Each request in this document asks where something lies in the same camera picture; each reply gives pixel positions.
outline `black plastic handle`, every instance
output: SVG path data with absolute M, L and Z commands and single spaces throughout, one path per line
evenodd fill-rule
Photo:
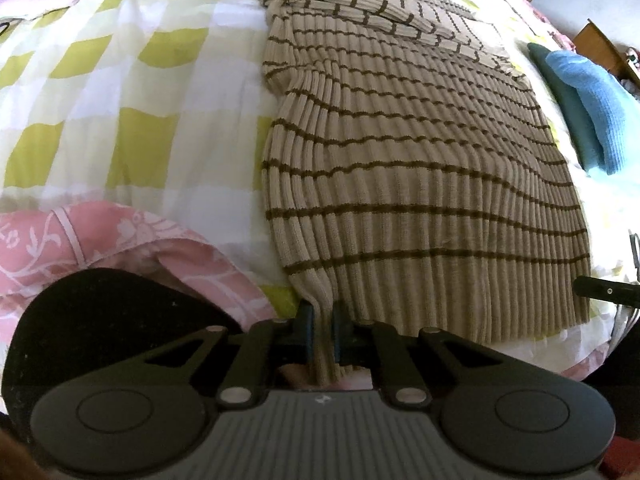
M 640 285 L 610 282 L 590 276 L 578 276 L 574 280 L 574 292 L 582 298 L 610 301 L 633 308 L 640 308 Z

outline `blue towel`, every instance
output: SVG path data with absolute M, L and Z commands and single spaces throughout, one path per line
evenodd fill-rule
M 575 151 L 580 158 L 582 168 L 589 175 L 592 173 L 604 173 L 602 145 L 596 135 L 593 121 L 582 104 L 577 90 L 562 81 L 546 63 L 546 56 L 551 53 L 546 46 L 529 43 L 527 47 L 532 61 L 536 64 L 546 84 L 556 96 L 556 101 L 558 101 L 558 105 L 564 115 L 564 120 L 569 128 L 569 134 L 574 143 Z
M 558 50 L 546 56 L 558 77 L 574 87 L 589 113 L 604 152 L 607 174 L 640 164 L 640 104 L 603 67 Z

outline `pink floral fabric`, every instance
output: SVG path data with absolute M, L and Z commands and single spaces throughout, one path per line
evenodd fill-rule
M 148 212 L 86 202 L 0 215 L 0 344 L 9 344 L 24 309 L 47 285 L 91 267 L 200 294 L 244 330 L 276 317 L 260 288 L 199 234 Z
M 563 50 L 570 50 L 571 52 L 575 52 L 575 45 L 571 39 L 562 34 L 559 30 L 557 30 L 552 23 L 549 21 L 548 17 L 546 17 L 542 12 L 537 10 L 530 2 L 524 0 L 531 10 L 533 10 L 533 14 L 540 22 L 544 23 L 547 26 L 547 31 L 549 35 L 554 39 L 554 41 L 558 44 L 558 46 Z
M 562 376 L 575 381 L 582 381 L 602 366 L 609 354 L 609 343 L 603 343 L 578 364 L 562 372 Z

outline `striped sweater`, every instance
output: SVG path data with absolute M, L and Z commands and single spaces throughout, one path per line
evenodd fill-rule
M 263 161 L 284 269 L 316 309 L 480 343 L 588 320 L 588 234 L 564 158 L 495 28 L 447 0 L 263 0 Z

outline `yellow checkered duvet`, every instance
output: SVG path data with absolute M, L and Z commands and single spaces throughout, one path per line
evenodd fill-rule
M 552 46 L 550 37 L 525 27 L 506 0 L 456 1 L 503 33 L 575 166 L 558 107 L 517 47 L 526 34 Z M 171 218 L 217 245 L 291 316 L 297 302 L 261 195 L 277 108 L 260 72 L 267 34 L 258 0 L 81 0 L 13 26 L 0 36 L 0 210 L 107 199 Z M 609 240 L 621 224 L 601 209 L 585 205 L 592 238 Z M 622 279 L 622 243 L 605 245 L 598 273 Z M 497 348 L 565 370 L 610 337 L 612 307 L 592 310 L 587 325 Z

